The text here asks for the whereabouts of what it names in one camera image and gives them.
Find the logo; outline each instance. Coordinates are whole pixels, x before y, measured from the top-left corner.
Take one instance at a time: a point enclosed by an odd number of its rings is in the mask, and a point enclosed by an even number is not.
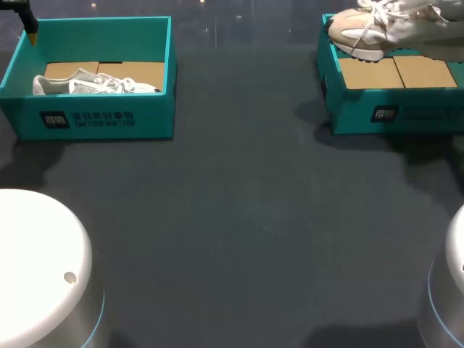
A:
[[[50,129],[69,128],[65,113],[63,111],[40,111],[45,127]]]
[[[393,122],[398,113],[398,106],[377,106],[372,114],[371,122]]]

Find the dark background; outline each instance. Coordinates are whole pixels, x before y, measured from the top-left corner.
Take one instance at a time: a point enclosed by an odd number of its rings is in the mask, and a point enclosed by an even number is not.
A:
[[[32,3],[42,18],[174,19],[172,141],[16,144],[0,117],[0,187],[82,220],[115,348],[421,346],[418,300],[463,202],[464,141],[330,134],[319,20],[354,1]],[[20,32],[0,14],[2,73]]]

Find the beige sneaker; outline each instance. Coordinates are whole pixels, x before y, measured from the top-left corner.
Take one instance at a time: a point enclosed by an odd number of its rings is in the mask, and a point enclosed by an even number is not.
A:
[[[415,49],[424,56],[464,61],[464,22],[450,22],[431,4],[416,1],[358,0],[358,9],[333,16],[326,31],[332,43],[354,58],[377,62],[395,49]]]

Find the white sneaker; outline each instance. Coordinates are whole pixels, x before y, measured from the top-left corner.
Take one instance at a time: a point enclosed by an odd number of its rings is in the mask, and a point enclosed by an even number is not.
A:
[[[38,75],[33,80],[34,95],[159,92],[158,88],[147,83],[137,83],[131,78],[120,80],[107,74],[93,74],[82,68],[69,78],[51,79]]]
[[[327,33],[333,44],[354,58],[377,62],[395,49],[464,62],[464,22],[450,22],[431,4],[419,1],[358,0],[358,9],[333,16]]]

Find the white cylinder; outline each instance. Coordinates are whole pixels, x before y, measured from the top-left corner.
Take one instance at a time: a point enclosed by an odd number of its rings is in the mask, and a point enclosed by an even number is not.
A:
[[[428,348],[464,348],[464,207],[428,272],[418,325]]]
[[[107,348],[104,306],[79,219],[43,194],[0,190],[0,347]]]

